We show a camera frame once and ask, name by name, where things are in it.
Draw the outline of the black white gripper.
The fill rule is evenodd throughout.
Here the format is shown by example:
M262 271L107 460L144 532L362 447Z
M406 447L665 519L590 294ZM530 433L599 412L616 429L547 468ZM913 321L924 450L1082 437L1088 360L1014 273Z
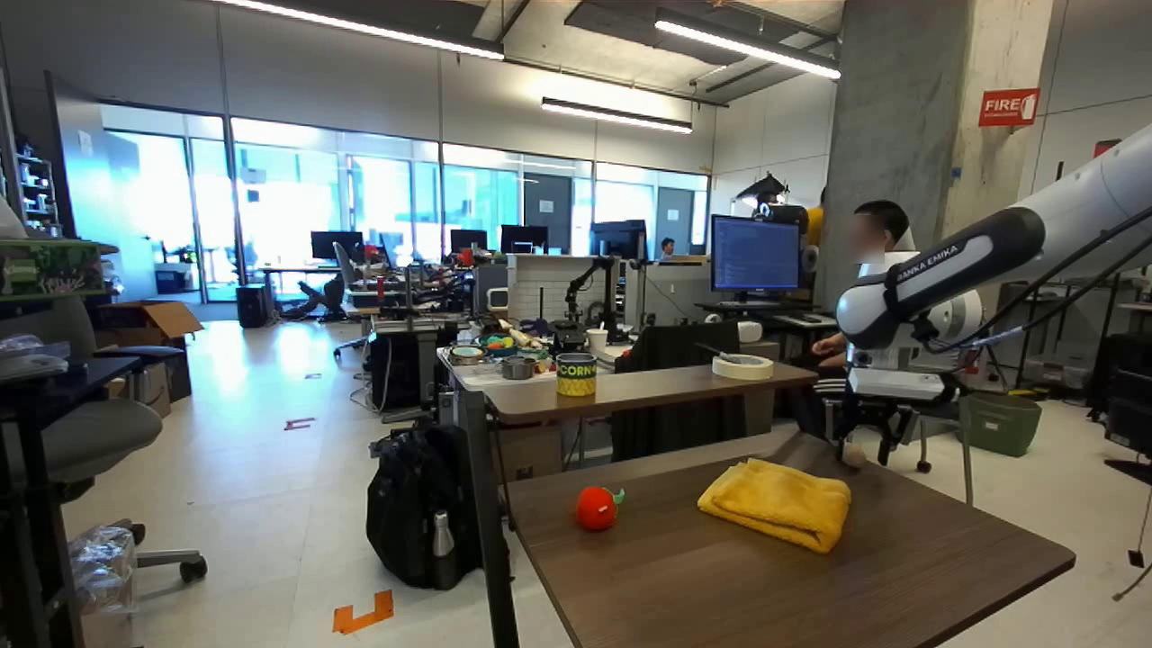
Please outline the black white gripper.
M874 424L881 433L877 460L890 460L920 412L946 412L960 395L953 376L853 369L846 351L820 352L816 370L815 433L835 447L835 457L846 457L856 424Z

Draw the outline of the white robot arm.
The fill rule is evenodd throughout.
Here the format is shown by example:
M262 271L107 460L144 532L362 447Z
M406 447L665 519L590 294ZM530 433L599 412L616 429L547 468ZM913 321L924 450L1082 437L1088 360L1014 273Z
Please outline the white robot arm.
M913 370L902 351L946 357L991 345L1006 309L985 286L1096 286L1147 262L1152 127L1135 131L1063 179L946 234L930 247L870 251L840 294L846 395L823 413L823 439L841 450L863 400L931 406L956 395L937 370Z

